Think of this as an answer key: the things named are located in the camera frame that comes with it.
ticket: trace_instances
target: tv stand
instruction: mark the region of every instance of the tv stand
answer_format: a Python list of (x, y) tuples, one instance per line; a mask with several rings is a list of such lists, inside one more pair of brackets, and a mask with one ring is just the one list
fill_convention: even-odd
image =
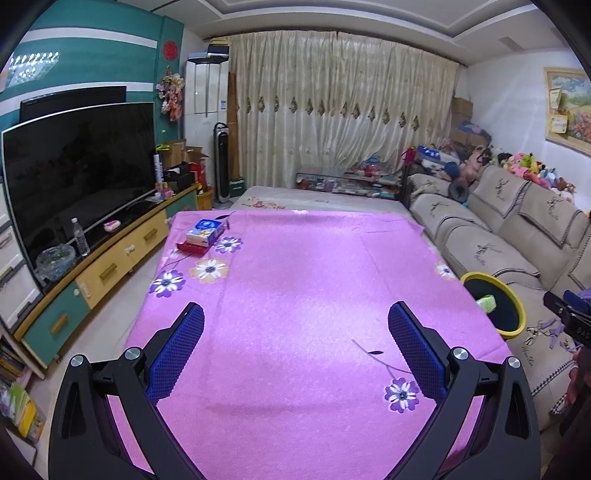
[(122, 222), (117, 231), (100, 228), (99, 242), (89, 236), (90, 254), (50, 286), (14, 333), (41, 367), (47, 369), (59, 358), (60, 349), (90, 312), (99, 309), (107, 293), (168, 236), (172, 217), (180, 210), (197, 210), (196, 188), (192, 185), (158, 204), (134, 203), (113, 216)]

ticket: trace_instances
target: beige curtain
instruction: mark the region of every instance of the beige curtain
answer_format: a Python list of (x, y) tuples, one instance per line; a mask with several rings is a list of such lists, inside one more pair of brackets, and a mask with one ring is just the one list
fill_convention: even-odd
[(342, 174), (444, 134), (458, 64), (406, 45), (336, 32), (234, 35), (241, 173), (293, 187), (297, 172)]

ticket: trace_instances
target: ceiling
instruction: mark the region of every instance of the ceiling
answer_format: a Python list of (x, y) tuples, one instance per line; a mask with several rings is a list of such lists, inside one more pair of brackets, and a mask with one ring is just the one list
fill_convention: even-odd
[(120, 0), (185, 24), (201, 38), (301, 28), (398, 40), (470, 65), (564, 39), (528, 0)]

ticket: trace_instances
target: red wall ornament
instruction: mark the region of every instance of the red wall ornament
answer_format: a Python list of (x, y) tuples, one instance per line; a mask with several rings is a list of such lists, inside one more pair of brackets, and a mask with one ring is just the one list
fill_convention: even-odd
[(164, 42), (162, 47), (162, 54), (167, 61), (173, 61), (176, 57), (178, 57), (177, 44), (172, 40), (167, 40)]

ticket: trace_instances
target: teal wall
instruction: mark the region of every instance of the teal wall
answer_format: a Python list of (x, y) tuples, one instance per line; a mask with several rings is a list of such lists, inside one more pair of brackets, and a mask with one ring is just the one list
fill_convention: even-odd
[[(83, 38), (73, 28), (91, 29), (84, 32), (97, 38)], [(163, 45), (173, 40), (180, 52), (183, 28), (169, 17), (120, 2), (57, 0), (31, 27), (13, 58), (59, 52), (59, 60), (42, 78), (7, 84), (0, 93), (0, 131), (18, 122), (22, 100), (47, 93), (40, 90), (79, 83), (126, 82), (132, 84), (127, 88), (128, 102), (155, 102), (156, 142), (179, 138), (179, 123), (160, 114), (161, 101), (154, 87), (167, 66), (179, 71), (179, 57), (166, 61)], [(31, 35), (42, 38), (31, 40)]]

